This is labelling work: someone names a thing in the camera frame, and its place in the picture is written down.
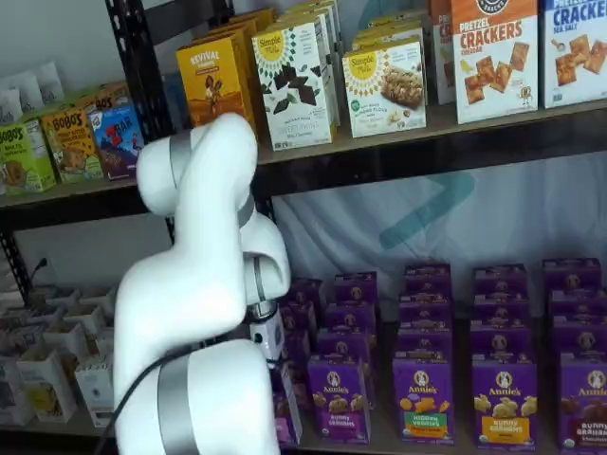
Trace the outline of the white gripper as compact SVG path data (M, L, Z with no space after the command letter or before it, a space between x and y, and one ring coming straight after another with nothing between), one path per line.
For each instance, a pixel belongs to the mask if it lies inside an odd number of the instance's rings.
M280 358L285 343L285 329L280 315L255 320L249 326L251 340L261 349L270 370L281 370L285 362Z

